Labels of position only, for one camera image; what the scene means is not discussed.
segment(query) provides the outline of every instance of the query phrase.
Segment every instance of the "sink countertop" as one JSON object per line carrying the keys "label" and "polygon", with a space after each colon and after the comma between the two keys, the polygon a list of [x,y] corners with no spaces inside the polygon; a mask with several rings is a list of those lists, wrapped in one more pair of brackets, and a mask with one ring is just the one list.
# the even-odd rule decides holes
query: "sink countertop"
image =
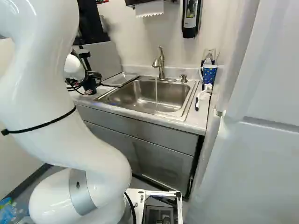
{"label": "sink countertop", "polygon": [[[197,96],[197,93],[201,91],[201,81],[196,79],[194,80],[199,81],[199,85],[194,87],[193,92],[195,91],[195,94],[193,96],[190,108],[186,108],[188,114],[185,121],[179,121],[179,120],[174,120],[174,119],[170,119],[158,115],[133,111],[133,110],[117,107],[117,106],[107,105],[99,101],[94,101],[95,98],[98,98],[101,95],[99,93],[92,96],[82,96],[79,93],[73,91],[70,92],[70,95],[73,98],[75,104],[77,105],[86,106],[86,107],[90,107],[96,110],[101,110],[109,113],[114,113],[124,117],[149,122],[152,124],[174,128],[180,131],[205,135],[207,114],[208,114],[208,107],[209,107],[209,96],[203,95],[201,97],[201,100],[199,102],[199,111],[195,111],[195,98]],[[107,91],[112,91],[115,88],[108,87],[108,86],[99,86],[97,90],[99,89],[101,89],[101,91],[103,89]]]}

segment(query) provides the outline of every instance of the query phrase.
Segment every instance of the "blue cup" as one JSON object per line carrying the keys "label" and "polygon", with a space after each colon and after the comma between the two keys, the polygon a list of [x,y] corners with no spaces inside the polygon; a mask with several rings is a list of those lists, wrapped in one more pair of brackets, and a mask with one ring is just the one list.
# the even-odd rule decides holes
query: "blue cup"
{"label": "blue cup", "polygon": [[217,68],[218,68],[218,66],[213,65],[213,64],[204,64],[204,66],[202,66],[202,82],[203,82],[203,84],[211,83],[212,85],[214,85]]}

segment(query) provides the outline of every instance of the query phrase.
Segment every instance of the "sink basin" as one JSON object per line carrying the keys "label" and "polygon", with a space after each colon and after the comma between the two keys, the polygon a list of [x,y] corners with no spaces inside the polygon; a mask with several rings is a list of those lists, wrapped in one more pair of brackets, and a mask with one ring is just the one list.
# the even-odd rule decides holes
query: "sink basin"
{"label": "sink basin", "polygon": [[141,77],[96,100],[130,110],[181,117],[195,84],[157,81],[156,93],[155,80]]}

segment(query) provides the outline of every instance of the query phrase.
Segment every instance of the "faucet handle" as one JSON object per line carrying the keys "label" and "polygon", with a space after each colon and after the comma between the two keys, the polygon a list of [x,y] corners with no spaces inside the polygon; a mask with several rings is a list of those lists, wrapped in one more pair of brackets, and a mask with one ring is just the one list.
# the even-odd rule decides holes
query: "faucet handle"
{"label": "faucet handle", "polygon": [[186,83],[186,82],[188,82],[188,80],[187,80],[187,75],[185,75],[185,74],[180,75],[179,78],[182,78],[181,83]]}
{"label": "faucet handle", "polygon": [[163,52],[163,47],[159,46],[160,49],[160,60],[165,60],[164,52]]}

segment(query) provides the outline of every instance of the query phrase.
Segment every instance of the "soap dispenser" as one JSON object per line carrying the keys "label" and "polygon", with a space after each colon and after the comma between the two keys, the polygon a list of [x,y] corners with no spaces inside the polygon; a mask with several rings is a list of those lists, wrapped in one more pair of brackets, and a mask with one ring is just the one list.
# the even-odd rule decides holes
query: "soap dispenser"
{"label": "soap dispenser", "polygon": [[201,18],[203,0],[183,0],[182,31],[183,38],[196,37]]}

